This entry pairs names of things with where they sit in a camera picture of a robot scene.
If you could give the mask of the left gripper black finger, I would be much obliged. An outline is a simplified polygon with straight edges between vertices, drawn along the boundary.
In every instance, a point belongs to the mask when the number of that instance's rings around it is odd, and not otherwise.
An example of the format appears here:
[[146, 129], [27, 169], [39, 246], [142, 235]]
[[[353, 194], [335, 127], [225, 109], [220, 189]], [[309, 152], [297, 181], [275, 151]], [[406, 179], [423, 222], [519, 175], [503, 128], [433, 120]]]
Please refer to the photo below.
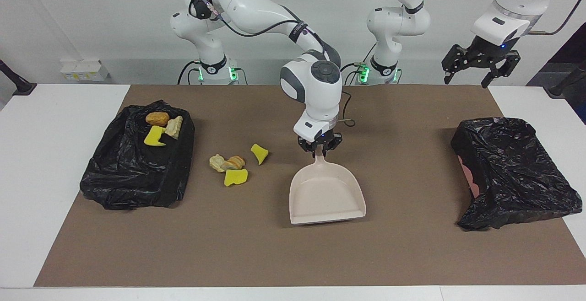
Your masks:
[[467, 56], [467, 53], [467, 48], [462, 48], [460, 45], [455, 44], [442, 59], [442, 69], [445, 73], [445, 84], [450, 84], [454, 74], [466, 70], [469, 67], [469, 57]]
[[487, 88], [492, 80], [496, 78], [509, 76], [520, 60], [521, 56], [517, 50], [512, 50], [502, 57], [487, 56], [482, 59], [483, 67], [489, 68], [489, 72], [481, 82], [482, 88]]

